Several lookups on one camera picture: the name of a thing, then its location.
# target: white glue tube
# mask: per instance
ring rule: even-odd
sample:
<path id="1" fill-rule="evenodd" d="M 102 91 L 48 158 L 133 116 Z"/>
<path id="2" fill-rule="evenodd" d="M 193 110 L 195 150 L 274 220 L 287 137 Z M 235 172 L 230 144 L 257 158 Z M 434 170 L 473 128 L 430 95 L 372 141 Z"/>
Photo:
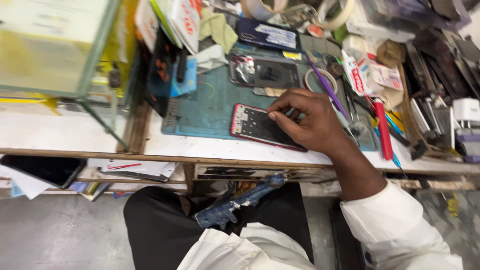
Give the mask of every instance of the white glue tube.
<path id="1" fill-rule="evenodd" d="M 347 53 L 342 50 L 342 66 L 347 74 L 347 78 L 350 81 L 350 85 L 352 86 L 353 91 L 357 93 L 357 95 L 363 97 L 373 94 L 373 92 L 368 88 L 368 86 L 363 81 L 361 77 L 359 67 L 357 63 L 355 63 L 355 59 L 347 55 Z"/>

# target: white shirt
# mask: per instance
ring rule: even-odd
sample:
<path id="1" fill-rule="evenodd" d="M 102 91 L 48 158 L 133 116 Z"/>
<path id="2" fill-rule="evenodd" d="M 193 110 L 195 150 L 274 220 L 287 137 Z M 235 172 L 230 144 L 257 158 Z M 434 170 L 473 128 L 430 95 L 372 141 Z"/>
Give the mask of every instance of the white shirt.
<path id="1" fill-rule="evenodd" d="M 347 223 L 377 270 L 462 270 L 462 258 L 422 217 L 421 204 L 400 187 L 342 202 Z M 249 223 L 240 236 L 206 229 L 177 270 L 314 270 L 305 250 L 287 235 Z"/>

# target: white sleeve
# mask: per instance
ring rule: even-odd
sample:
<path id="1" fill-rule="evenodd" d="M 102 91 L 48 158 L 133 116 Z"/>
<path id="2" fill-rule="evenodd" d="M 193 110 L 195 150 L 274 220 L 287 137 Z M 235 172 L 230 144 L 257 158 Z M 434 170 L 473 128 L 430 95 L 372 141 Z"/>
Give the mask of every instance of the white sleeve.
<path id="1" fill-rule="evenodd" d="M 342 202 L 343 215 L 364 243 L 376 270 L 461 270 L 462 258 L 422 217 L 421 204 L 399 186 L 388 183 L 371 197 Z"/>

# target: glass display case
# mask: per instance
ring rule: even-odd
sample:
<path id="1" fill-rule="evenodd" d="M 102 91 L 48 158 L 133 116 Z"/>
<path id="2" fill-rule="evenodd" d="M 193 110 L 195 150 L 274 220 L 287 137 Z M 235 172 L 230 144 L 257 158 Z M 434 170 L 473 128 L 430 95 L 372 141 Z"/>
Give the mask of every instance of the glass display case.
<path id="1" fill-rule="evenodd" d="M 82 97 L 119 0 L 0 1 L 0 89 Z"/>
<path id="2" fill-rule="evenodd" d="M 0 0 L 0 102 L 21 98 L 23 104 L 5 106 L 12 112 L 31 111 L 33 99 L 41 102 L 38 111 L 60 117 L 88 112 L 119 142 L 117 150 L 130 150 L 146 74 L 135 36 L 137 4 Z"/>

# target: green cloth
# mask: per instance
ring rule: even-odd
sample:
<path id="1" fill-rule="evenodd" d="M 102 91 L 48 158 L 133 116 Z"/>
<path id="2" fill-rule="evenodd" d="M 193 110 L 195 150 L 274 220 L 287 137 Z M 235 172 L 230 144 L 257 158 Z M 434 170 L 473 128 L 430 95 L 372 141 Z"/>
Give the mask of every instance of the green cloth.
<path id="1" fill-rule="evenodd" d="M 237 42 L 238 36 L 227 24 L 223 13 L 210 13 L 206 8 L 202 9 L 202 20 L 200 21 L 200 33 L 198 40 L 202 41 L 209 36 L 223 47 L 225 54 L 228 54 L 233 45 Z"/>

